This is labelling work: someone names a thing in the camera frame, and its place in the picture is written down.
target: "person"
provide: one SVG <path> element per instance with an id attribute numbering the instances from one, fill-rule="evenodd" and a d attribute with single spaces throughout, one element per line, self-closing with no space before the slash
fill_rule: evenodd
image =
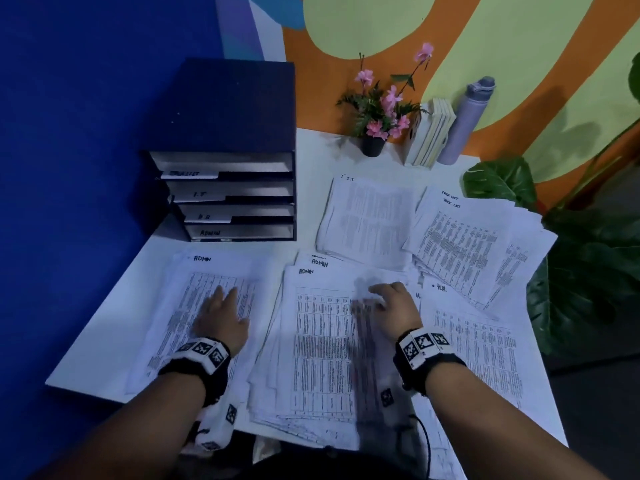
<path id="1" fill-rule="evenodd" d="M 375 315 L 390 340 L 398 342 L 407 337 L 408 331 L 421 329 L 420 315 L 402 283 L 378 284 L 369 290 L 383 299 Z M 221 342 L 230 357 L 240 352 L 248 338 L 248 322 L 237 319 L 236 298 L 235 289 L 224 298 L 218 288 L 195 323 L 197 335 Z M 122 480 L 169 476 L 207 396 L 206 379 L 175 369 L 159 375 L 75 450 L 33 478 Z M 424 392 L 469 479 L 606 478 L 485 385 L 459 359 L 434 364 L 424 379 Z M 308 449 L 304 454 L 276 454 L 247 468 L 238 478 L 299 479 L 309 472 L 334 479 L 363 474 L 406 477 L 402 470 L 379 458 L 357 453 L 327 456 L 322 450 Z"/>

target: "water bottle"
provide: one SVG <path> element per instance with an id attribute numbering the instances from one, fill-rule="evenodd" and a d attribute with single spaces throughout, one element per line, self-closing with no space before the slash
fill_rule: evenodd
<path id="1" fill-rule="evenodd" d="M 449 130 L 447 144 L 438 156 L 439 163 L 453 165 L 458 160 L 494 89 L 495 79 L 489 76 L 467 85 L 467 92 L 460 99 L 456 111 L 456 120 Z"/>

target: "blue wall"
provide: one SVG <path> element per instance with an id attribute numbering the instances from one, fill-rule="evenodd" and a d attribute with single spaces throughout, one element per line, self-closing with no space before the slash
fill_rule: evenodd
<path id="1" fill-rule="evenodd" d="M 145 111 L 221 54 L 214 0 L 0 0 L 0 478 L 113 411 L 44 380 L 163 216 Z"/>

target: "person's left hand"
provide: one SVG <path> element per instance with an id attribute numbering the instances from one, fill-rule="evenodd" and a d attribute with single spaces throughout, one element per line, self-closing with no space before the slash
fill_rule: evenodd
<path id="1" fill-rule="evenodd" d="M 238 355 L 249 338 L 249 319 L 238 320 L 237 288 L 232 288 L 224 298 L 222 286 L 205 300 L 202 311 L 193 323 L 193 332 L 199 337 L 219 340 L 229 347 L 231 357 Z"/>

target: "monstera plant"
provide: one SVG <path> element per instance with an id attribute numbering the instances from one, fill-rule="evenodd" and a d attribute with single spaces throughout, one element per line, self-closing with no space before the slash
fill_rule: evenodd
<path id="1" fill-rule="evenodd" d="M 633 60 L 629 87 L 640 102 L 640 54 Z M 542 219 L 558 237 L 527 286 L 527 308 L 545 354 L 576 353 L 596 337 L 601 325 L 614 320 L 617 304 L 640 293 L 640 216 L 566 208 L 610 167 L 594 170 L 599 156 L 622 134 Z M 468 197 L 504 198 L 536 211 L 536 188 L 522 157 L 478 163 L 464 174 L 463 186 Z"/>

